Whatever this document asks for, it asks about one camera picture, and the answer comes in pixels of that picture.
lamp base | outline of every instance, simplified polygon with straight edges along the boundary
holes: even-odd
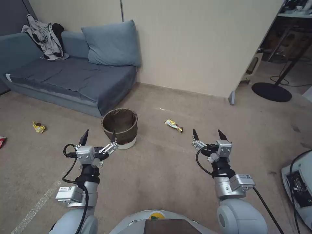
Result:
[[[255,83],[251,89],[260,97],[276,102],[288,102],[293,97],[288,90],[270,83]]]

yellow snack wrapper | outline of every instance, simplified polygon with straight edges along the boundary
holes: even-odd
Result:
[[[43,131],[46,129],[46,127],[44,125],[42,125],[41,123],[37,123],[37,122],[32,122],[32,126],[33,128],[36,130],[36,132],[38,133],[43,133]]]
[[[179,126],[178,126],[173,120],[171,120],[171,119],[166,120],[165,125],[168,125],[169,127],[172,127],[172,128],[174,128],[174,129],[178,130],[180,133],[183,132],[183,128],[182,128],[182,127],[179,127]]]

red wrapper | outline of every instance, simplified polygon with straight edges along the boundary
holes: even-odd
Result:
[[[4,143],[5,140],[6,140],[6,137],[4,137],[4,136],[1,136],[1,137],[0,137],[0,148],[1,148],[1,146],[3,145],[3,143]]]

brown wastebasket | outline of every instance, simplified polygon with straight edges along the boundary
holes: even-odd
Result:
[[[115,130],[118,148],[128,149],[137,140],[137,114],[127,108],[111,110],[104,115],[102,128],[109,139]]]

candy wrapper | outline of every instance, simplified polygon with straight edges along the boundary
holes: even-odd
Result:
[[[165,125],[168,125],[169,127],[175,128],[176,130],[178,130],[180,133],[183,132],[183,128],[179,127],[173,120],[168,119],[165,122]]]
[[[32,126],[33,128],[36,130],[36,132],[38,133],[43,133],[43,131],[46,129],[46,127],[44,125],[42,125],[41,123],[37,123],[37,122],[32,122]]]
[[[0,148],[2,147],[3,143],[5,142],[5,140],[6,140],[6,137],[4,137],[4,136],[0,137]]]

